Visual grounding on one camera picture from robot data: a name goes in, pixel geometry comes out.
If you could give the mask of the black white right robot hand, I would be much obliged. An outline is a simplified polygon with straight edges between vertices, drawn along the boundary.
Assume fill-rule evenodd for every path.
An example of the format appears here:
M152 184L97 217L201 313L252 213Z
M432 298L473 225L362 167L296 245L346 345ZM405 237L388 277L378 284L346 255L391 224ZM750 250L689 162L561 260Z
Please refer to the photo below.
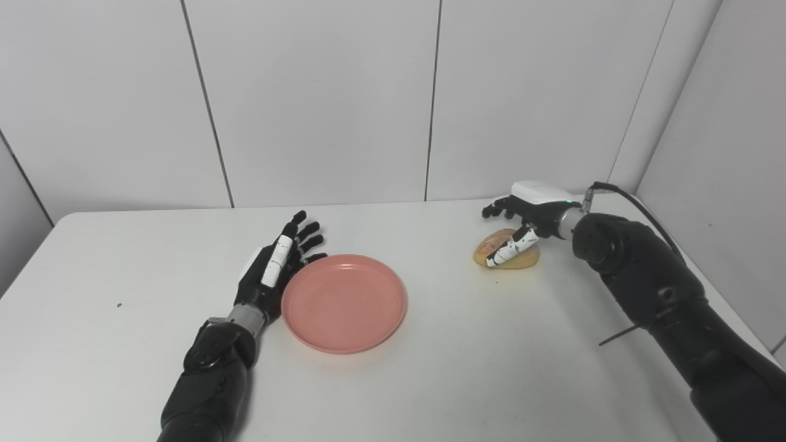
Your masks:
M566 190L545 182L523 180L515 182L507 196L484 207L481 215L484 219L501 215L506 219L521 218L521 227L481 260L488 268L501 268L533 249L539 239L554 237L572 241L575 227L585 214L581 203Z

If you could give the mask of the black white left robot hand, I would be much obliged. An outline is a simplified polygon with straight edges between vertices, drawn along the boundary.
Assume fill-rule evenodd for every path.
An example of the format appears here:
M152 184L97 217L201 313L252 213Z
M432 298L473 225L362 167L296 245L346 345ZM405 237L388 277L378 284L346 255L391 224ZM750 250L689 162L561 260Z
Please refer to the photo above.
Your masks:
M282 232L267 246L259 249L238 283L234 304L256 308L266 324L281 315L282 295L292 278L327 254L308 255L325 242L321 224L312 221L302 226L307 212L301 210L284 225Z

